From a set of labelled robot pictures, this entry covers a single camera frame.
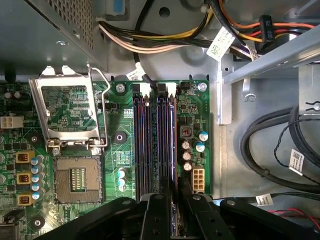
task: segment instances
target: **motherboard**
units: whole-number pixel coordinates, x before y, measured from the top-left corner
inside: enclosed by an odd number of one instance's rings
[[[98,128],[101,141],[96,141],[107,143],[101,148],[78,142],[51,147],[31,85],[0,85],[4,239],[35,239],[119,197],[139,201],[159,191],[162,176],[177,183],[186,175],[194,192],[210,193],[209,82],[159,81],[157,93],[146,91],[146,83],[109,84],[103,97],[103,81],[92,83],[92,96],[80,85],[41,88],[49,128],[64,133]]]

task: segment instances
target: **barcode label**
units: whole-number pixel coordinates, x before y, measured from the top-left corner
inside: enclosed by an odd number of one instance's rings
[[[235,37],[227,29],[222,27],[212,41],[206,54],[213,59],[220,61],[234,40]]]
[[[302,167],[304,164],[304,159],[305,156],[302,153],[292,149],[289,162],[289,169],[294,171],[296,174],[302,176]]]
[[[142,76],[145,75],[145,71],[141,66],[141,63],[138,61],[135,64],[136,69],[133,70],[132,72],[129,72],[126,77],[130,80],[130,81],[142,81]]]
[[[274,204],[270,193],[255,197],[258,206],[270,206]]]
[[[252,61],[256,60],[259,58],[257,50],[254,46],[247,46],[249,53],[250,53],[250,58]]]
[[[132,72],[129,72],[126,77],[130,80],[130,81],[142,81],[142,78],[139,77],[139,72],[137,69],[133,70]]]

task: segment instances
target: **green circuit board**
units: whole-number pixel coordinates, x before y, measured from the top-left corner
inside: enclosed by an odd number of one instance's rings
[[[205,170],[205,193],[210,193],[210,138],[205,142],[205,151],[199,153],[194,149],[198,141],[199,131],[210,133],[210,108],[209,108],[209,87],[205,92],[199,91],[199,83],[203,81],[184,81],[189,83],[189,88],[177,91],[177,125],[189,125],[192,127],[193,137],[189,140],[190,152],[194,165],[203,166]],[[123,93],[117,93],[116,85],[122,83],[125,86]],[[23,127],[13,129],[0,129],[0,221],[3,215],[11,210],[24,209],[24,216],[18,221],[19,238],[21,240],[32,240],[52,229],[59,227],[89,211],[108,203],[119,197],[135,198],[135,159],[134,159],[134,116],[132,104],[132,82],[112,82],[108,92],[107,100],[107,126],[109,146],[102,156],[93,159],[90,151],[83,149],[65,149],[61,157],[54,157],[47,153],[45,141],[42,137],[37,111],[30,97],[28,83],[2,84],[0,85],[0,116],[9,116],[14,113],[16,116],[23,116]],[[103,82],[93,84],[94,98],[96,105],[101,103],[101,93],[106,89]],[[23,99],[5,96],[8,93],[25,93]],[[88,96],[85,86],[72,87],[47,87],[42,89],[47,108],[50,110],[49,126],[52,130],[63,132],[88,131],[95,127],[96,123],[88,114]],[[101,109],[97,109],[99,128],[104,136],[104,118]],[[125,133],[126,141],[118,143],[115,139],[119,132]],[[182,150],[179,147],[183,137],[177,136],[178,162],[181,162]],[[43,164],[43,175],[41,178],[43,195],[32,205],[24,206],[17,204],[19,196],[26,193],[32,194],[32,183],[19,184],[18,174],[30,172],[30,163],[17,163],[17,154],[28,153],[41,156]],[[100,185],[97,201],[91,202],[61,202],[63,198],[57,197],[57,188],[61,183],[55,179],[59,172],[59,163],[64,160],[77,161],[87,159],[98,163]],[[125,172],[125,185],[119,186],[120,170]],[[82,190],[84,178],[77,178],[81,171],[94,171],[93,169],[82,168],[73,171],[76,183],[75,191]],[[183,174],[182,167],[177,167],[178,175]],[[45,219],[41,229],[34,226],[38,217]]]

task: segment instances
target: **ventilation grille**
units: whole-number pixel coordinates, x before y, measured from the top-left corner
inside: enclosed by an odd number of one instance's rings
[[[69,25],[73,23],[81,30],[83,40],[93,49],[92,0],[47,0],[47,2]],[[76,30],[73,30],[73,34],[80,38]]]

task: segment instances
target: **yellow wire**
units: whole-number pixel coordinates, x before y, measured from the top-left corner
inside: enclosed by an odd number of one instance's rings
[[[208,12],[208,18],[205,23],[206,25],[208,24],[212,15],[213,15],[213,11],[210,8],[210,10]],[[197,29],[198,29],[198,27],[195,27],[194,29],[191,29],[189,31],[185,31],[185,32],[181,32],[181,33],[177,33],[177,34],[173,34],[173,35],[165,35],[165,36],[144,36],[144,35],[132,35],[132,36],[140,37],[140,38],[144,38],[144,39],[181,39],[181,38],[187,38],[187,37],[191,36]]]
[[[262,43],[263,40],[261,38],[256,38],[256,37],[253,37],[253,36],[248,36],[248,35],[245,35],[243,33],[238,33],[238,35],[244,39],[248,39],[248,40],[251,40],[251,41],[255,41],[255,42],[259,42],[259,43]]]
[[[283,35],[287,35],[287,34],[291,34],[291,33],[290,33],[290,32],[280,33],[280,34],[278,34],[277,36],[275,36],[275,38],[277,39],[277,38],[279,38],[279,37],[281,37],[281,36],[283,36]]]

